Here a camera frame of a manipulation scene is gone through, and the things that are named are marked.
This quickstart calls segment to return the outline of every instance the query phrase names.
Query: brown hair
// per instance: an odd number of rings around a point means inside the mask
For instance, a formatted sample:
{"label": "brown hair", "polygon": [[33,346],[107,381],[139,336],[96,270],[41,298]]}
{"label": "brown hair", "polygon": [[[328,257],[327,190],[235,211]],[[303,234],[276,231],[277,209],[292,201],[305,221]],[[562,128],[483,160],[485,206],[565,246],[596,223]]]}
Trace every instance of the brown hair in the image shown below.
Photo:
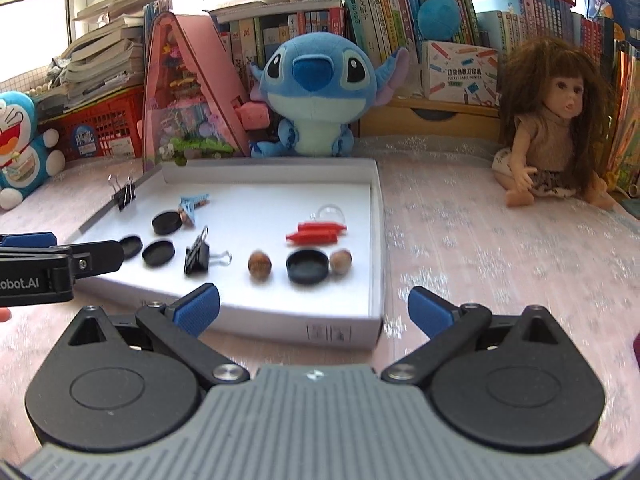
{"label": "brown hair", "polygon": [[549,80],[555,77],[584,80],[582,113],[572,120],[574,163],[566,176],[578,191],[591,181],[595,160],[593,143],[609,129],[610,89],[599,70],[580,48],[558,38],[534,38],[519,46],[502,69],[500,140],[511,146],[515,117],[543,107]]}

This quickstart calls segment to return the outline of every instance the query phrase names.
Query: metal bolt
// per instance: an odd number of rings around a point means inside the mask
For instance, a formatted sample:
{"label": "metal bolt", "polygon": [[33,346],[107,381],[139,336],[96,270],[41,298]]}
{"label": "metal bolt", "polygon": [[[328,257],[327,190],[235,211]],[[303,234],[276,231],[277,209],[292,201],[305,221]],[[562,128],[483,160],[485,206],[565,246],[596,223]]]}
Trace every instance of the metal bolt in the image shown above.
{"label": "metal bolt", "polygon": [[230,383],[232,381],[237,381],[244,370],[236,364],[227,363],[224,365],[216,366],[213,370],[213,377],[219,381],[225,381]]}
{"label": "metal bolt", "polygon": [[390,378],[396,381],[409,381],[415,377],[415,366],[406,363],[394,365],[388,370]]}

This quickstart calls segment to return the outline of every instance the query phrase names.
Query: triangular hole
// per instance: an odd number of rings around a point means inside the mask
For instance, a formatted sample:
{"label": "triangular hole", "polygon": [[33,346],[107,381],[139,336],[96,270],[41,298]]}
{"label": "triangular hole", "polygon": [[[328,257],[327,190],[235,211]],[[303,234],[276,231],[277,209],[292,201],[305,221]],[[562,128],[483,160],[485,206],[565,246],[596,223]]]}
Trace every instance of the triangular hole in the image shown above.
{"label": "triangular hole", "polygon": [[532,343],[544,343],[547,345],[558,344],[558,340],[551,333],[549,327],[538,317],[531,320],[529,329],[524,334],[524,340],[531,341]]}
{"label": "triangular hole", "polygon": [[100,324],[95,317],[88,317],[82,322],[82,325],[78,327],[76,333],[69,341],[70,346],[82,346],[91,343],[101,343],[107,341],[104,336],[104,332],[100,328]]}

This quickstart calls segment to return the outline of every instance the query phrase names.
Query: white tray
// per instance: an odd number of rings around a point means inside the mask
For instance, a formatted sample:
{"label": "white tray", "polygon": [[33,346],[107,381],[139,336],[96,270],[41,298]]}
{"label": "white tray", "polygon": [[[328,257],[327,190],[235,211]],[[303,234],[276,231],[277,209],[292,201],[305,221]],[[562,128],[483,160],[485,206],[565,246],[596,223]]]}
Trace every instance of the white tray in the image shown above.
{"label": "white tray", "polygon": [[[120,175],[119,181],[126,180]],[[167,237],[154,234],[158,213],[176,210],[180,196],[209,193],[196,209],[196,226]],[[347,248],[351,271],[312,287],[287,278],[285,261],[296,248],[285,240],[297,224],[320,206],[335,204],[348,232],[327,254]],[[229,251],[228,267],[210,266],[205,276],[183,273],[186,249],[204,226],[211,254]],[[136,199],[123,211],[111,202],[74,234],[70,243],[120,240],[138,235],[146,247],[168,238],[175,256],[149,269],[139,254],[118,272],[79,280],[77,287],[137,308],[153,301],[172,303],[202,283],[220,291],[220,315],[212,328],[285,342],[373,348],[380,334],[384,295],[383,203],[375,161],[362,158],[274,158],[190,161],[186,167],[163,164],[136,183]],[[263,250],[272,262],[264,284],[252,282],[251,252]]]}

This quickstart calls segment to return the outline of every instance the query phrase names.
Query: gray ribbed panel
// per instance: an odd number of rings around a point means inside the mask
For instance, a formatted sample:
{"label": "gray ribbed panel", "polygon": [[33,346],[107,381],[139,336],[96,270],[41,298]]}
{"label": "gray ribbed panel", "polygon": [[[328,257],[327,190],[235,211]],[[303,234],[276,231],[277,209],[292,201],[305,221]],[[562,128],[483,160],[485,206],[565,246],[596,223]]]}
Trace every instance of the gray ribbed panel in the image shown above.
{"label": "gray ribbed panel", "polygon": [[[311,380],[314,370],[324,376]],[[22,469],[34,480],[585,480],[609,467],[587,446],[545,456],[478,446],[420,390],[365,365],[266,365],[251,382],[214,387],[156,444],[109,456],[45,446]]]}

